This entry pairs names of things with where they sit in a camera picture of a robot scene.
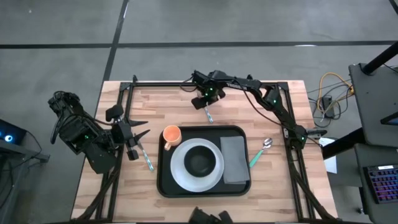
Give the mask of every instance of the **wooden tabletop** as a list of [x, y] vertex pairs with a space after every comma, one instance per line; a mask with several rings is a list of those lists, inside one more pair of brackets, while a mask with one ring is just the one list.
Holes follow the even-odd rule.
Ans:
[[[297, 123], [305, 128], [313, 128], [313, 118], [304, 82], [288, 81], [288, 83]], [[105, 111], [116, 104], [119, 84], [120, 82], [104, 82], [97, 119], [104, 121]], [[127, 155], [123, 155], [114, 212], [115, 222], [187, 222], [196, 206], [214, 215], [226, 210], [234, 222], [297, 221], [280, 126], [257, 114], [242, 91], [230, 88], [224, 90], [225, 98], [208, 107], [215, 121], [210, 124], [204, 110], [196, 110], [190, 102], [196, 97], [196, 93], [186, 93], [178, 87], [134, 89], [130, 118], [148, 121], [148, 123], [134, 127], [133, 131], [140, 133], [150, 129], [141, 142], [155, 171], [151, 172], [148, 169], [140, 150], [137, 150], [140, 158], [136, 161], [129, 161]], [[251, 95], [250, 97], [256, 108], [277, 121], [273, 113], [266, 111]], [[123, 106], [126, 99], [127, 93], [124, 96]], [[179, 126], [237, 125], [246, 133], [249, 160], [261, 149], [264, 138], [271, 137], [274, 143], [251, 169], [252, 184], [247, 194], [239, 197], [165, 198], [158, 193], [156, 187], [157, 155], [159, 135], [170, 124]], [[328, 212], [336, 217], [335, 203], [320, 148], [314, 144], [307, 144], [303, 150], [303, 156], [311, 190]], [[95, 174], [89, 163], [85, 161], [72, 218], [81, 215], [91, 203], [100, 189], [101, 180], [102, 175]], [[306, 211], [302, 192], [300, 198], [302, 198], [302, 207]], [[105, 216], [108, 200], [105, 200], [104, 207]]]

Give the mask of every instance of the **rgb keyboard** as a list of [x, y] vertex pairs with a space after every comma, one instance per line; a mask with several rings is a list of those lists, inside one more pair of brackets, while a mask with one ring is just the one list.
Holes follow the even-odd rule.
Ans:
[[376, 203], [398, 202], [398, 165], [365, 167]]

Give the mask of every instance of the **electronic device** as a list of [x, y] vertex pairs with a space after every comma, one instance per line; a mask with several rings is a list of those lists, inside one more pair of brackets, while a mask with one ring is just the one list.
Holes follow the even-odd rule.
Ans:
[[398, 165], [364, 168], [376, 203], [398, 202]]
[[0, 119], [0, 139], [11, 144], [21, 145], [26, 130]]
[[335, 118], [335, 111], [333, 108], [329, 108], [331, 105], [331, 96], [324, 96], [321, 99], [323, 111], [327, 110], [325, 113], [326, 118]]
[[[251, 75], [248, 75], [247, 78], [236, 78], [218, 70], [210, 72], [208, 75], [194, 71], [192, 73], [192, 82], [201, 93], [201, 96], [191, 101], [197, 110], [224, 98], [224, 87], [248, 91], [254, 95], [257, 103], [276, 115], [280, 121], [280, 125], [284, 128], [287, 147], [297, 150], [304, 148], [308, 133], [303, 126], [296, 124], [294, 118], [284, 108], [282, 97], [279, 93], [279, 86], [263, 85], [259, 80], [254, 80]], [[261, 88], [266, 90], [264, 96], [262, 95]]]
[[[113, 123], [98, 121], [83, 109], [76, 94], [64, 91], [56, 91], [48, 103], [58, 117], [50, 142], [54, 144], [59, 134], [60, 139], [75, 154], [86, 154], [91, 168], [97, 174], [108, 172], [115, 165], [115, 153], [122, 150], [124, 144], [127, 145], [129, 160], [138, 159], [138, 153], [132, 147], [150, 130], [133, 136], [131, 127], [145, 124], [147, 121], [122, 118], [121, 105], [114, 105], [106, 110], [106, 120], [113, 119]], [[110, 125], [111, 129], [103, 129], [97, 122]]]

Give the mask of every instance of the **gray napkin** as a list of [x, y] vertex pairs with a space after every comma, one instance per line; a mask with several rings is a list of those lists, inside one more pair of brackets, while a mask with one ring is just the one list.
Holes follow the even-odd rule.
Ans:
[[250, 176], [243, 137], [223, 137], [220, 141], [224, 157], [224, 183], [245, 184]]

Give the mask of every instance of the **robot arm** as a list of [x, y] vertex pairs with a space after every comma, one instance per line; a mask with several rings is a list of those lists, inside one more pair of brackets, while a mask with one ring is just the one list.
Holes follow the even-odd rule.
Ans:
[[[254, 95], [256, 101], [264, 109], [276, 115], [280, 121], [280, 125], [284, 129], [284, 136], [289, 144], [288, 147], [298, 150], [304, 148], [308, 134], [303, 126], [295, 123], [293, 117], [283, 107], [279, 88], [276, 88], [274, 85], [263, 86], [259, 80], [252, 79], [250, 75], [248, 78], [236, 78], [217, 70], [210, 72], [209, 75], [194, 71], [192, 82], [201, 93], [201, 97], [196, 97], [191, 101], [197, 110], [217, 102], [219, 98], [224, 98], [224, 87], [248, 91]], [[262, 95], [261, 88], [266, 89], [264, 96]]]

